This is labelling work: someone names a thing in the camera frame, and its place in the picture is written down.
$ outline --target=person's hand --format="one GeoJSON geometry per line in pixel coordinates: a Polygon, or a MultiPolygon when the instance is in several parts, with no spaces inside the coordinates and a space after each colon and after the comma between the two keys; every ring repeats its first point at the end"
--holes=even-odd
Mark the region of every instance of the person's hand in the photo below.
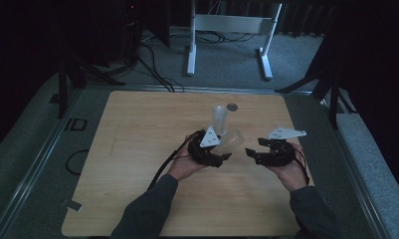
{"type": "Polygon", "coordinates": [[[188,145],[189,142],[186,143],[186,145],[184,145],[174,156],[174,160],[167,172],[178,181],[187,178],[197,170],[206,167],[192,159],[187,150],[188,145]]]}
{"type": "MultiPolygon", "coordinates": [[[[301,162],[301,164],[303,164],[304,159],[301,156],[303,150],[302,146],[296,143],[292,143],[292,146],[296,150],[296,158],[298,159],[298,161],[301,162]]],[[[301,166],[295,160],[293,160],[290,164],[286,166],[282,167],[267,166],[267,169],[274,172],[278,176],[283,186],[289,192],[307,186],[301,166]]]]}

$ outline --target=wooden board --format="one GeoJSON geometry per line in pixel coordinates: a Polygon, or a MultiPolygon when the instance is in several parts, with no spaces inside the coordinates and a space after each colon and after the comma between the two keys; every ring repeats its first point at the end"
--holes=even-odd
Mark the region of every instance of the wooden board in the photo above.
{"type": "Polygon", "coordinates": [[[277,177],[247,157],[257,138],[278,126],[294,128],[284,99],[271,95],[113,92],[100,120],[73,200],[67,236],[106,236],[125,206],[142,194],[162,162],[187,134],[207,128],[215,105],[236,104],[228,128],[245,142],[220,168],[181,181],[162,236],[278,236],[299,228],[288,191],[277,177]]]}

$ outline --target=person's right hand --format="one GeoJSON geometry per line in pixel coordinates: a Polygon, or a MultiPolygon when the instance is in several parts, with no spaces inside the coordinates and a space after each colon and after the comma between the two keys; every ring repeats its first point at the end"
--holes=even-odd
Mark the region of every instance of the person's right hand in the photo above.
{"type": "MultiPolygon", "coordinates": [[[[301,154],[303,154],[302,146],[292,142],[291,144],[296,150],[296,159],[300,161],[301,164],[304,164],[304,159],[301,156],[301,154]]],[[[267,169],[274,172],[278,176],[283,186],[289,192],[307,186],[301,166],[295,160],[293,160],[290,164],[286,166],[281,166],[281,167],[267,166],[267,169]]]]}

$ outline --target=person's left hand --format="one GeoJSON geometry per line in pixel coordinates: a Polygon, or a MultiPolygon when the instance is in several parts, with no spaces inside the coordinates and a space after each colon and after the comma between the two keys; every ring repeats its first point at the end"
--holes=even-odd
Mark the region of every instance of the person's left hand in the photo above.
{"type": "Polygon", "coordinates": [[[183,180],[191,176],[194,172],[206,167],[205,165],[197,163],[189,155],[189,151],[187,150],[189,143],[190,142],[186,143],[186,145],[184,145],[174,156],[174,160],[167,172],[178,181],[183,180]]]}

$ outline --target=white metal stand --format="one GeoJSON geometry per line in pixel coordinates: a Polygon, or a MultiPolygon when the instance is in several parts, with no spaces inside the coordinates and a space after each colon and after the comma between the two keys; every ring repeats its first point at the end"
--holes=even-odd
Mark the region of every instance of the white metal stand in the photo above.
{"type": "Polygon", "coordinates": [[[273,18],[204,15],[196,14],[196,0],[192,0],[190,27],[191,43],[189,60],[187,63],[187,75],[193,76],[195,74],[196,31],[238,32],[267,35],[264,47],[260,48],[259,51],[262,67],[264,68],[265,79],[271,80],[273,78],[273,73],[271,72],[268,50],[270,49],[271,41],[273,40],[281,8],[282,4],[277,4],[276,16],[273,18]]]}

